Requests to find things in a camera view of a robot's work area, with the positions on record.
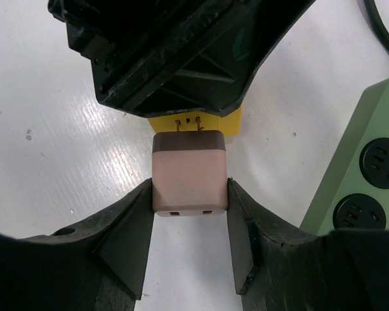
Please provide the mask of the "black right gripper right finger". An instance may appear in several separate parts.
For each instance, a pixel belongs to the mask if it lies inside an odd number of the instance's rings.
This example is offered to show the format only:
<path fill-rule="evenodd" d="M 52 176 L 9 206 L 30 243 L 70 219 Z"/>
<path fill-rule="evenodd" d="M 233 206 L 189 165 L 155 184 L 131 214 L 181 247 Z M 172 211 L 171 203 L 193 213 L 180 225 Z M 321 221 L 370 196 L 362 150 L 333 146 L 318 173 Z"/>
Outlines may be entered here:
<path fill-rule="evenodd" d="M 389 310 L 389 231 L 313 235 L 264 208 L 233 179 L 227 225 L 243 310 Z"/>

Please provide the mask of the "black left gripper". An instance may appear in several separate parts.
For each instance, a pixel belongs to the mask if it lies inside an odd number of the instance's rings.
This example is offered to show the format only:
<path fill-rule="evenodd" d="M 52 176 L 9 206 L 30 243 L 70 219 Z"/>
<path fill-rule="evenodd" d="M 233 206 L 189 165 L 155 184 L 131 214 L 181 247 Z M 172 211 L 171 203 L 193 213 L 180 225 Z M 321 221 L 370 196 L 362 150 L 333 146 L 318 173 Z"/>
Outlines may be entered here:
<path fill-rule="evenodd" d="M 138 117 L 226 116 L 310 1 L 49 1 L 97 102 Z"/>

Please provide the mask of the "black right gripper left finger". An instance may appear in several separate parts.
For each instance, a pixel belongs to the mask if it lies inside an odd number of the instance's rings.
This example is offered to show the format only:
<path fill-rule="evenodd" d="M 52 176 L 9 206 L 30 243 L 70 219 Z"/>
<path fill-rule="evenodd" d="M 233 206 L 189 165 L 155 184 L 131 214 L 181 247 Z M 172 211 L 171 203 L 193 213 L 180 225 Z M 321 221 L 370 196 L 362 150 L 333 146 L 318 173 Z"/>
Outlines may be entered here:
<path fill-rule="evenodd" d="M 152 236 L 152 182 L 51 235 L 0 234 L 0 310 L 133 310 Z"/>

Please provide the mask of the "yellow plug adapter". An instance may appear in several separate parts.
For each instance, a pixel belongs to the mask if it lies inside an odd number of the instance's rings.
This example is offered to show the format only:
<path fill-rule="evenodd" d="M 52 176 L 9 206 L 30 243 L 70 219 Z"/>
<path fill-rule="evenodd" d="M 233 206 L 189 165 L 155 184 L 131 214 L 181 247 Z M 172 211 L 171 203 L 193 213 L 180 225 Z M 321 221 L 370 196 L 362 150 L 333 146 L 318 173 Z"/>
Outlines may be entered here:
<path fill-rule="evenodd" d="M 148 122 L 155 133 L 192 132 L 218 130 L 226 137 L 236 136 L 241 130 L 242 108 L 225 117 L 205 112 L 193 111 L 163 117 L 149 118 Z"/>

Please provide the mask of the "brown plug adapter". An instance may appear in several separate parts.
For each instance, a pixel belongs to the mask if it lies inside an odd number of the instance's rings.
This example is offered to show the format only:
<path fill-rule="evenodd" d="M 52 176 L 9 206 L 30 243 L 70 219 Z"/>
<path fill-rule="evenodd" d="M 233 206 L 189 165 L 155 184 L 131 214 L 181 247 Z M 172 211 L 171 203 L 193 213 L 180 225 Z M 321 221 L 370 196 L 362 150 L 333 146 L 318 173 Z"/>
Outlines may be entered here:
<path fill-rule="evenodd" d="M 159 132 L 152 144 L 152 208 L 162 217 L 223 214 L 228 208 L 224 134 L 205 130 Z"/>

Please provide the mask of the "green power strip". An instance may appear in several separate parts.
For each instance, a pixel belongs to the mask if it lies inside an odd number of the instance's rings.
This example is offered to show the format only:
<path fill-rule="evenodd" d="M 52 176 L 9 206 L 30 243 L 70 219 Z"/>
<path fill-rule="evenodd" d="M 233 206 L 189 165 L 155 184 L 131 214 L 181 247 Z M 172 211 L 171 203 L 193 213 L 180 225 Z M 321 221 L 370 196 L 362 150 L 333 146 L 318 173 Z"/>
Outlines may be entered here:
<path fill-rule="evenodd" d="M 389 78 L 363 92 L 300 227 L 389 229 Z"/>

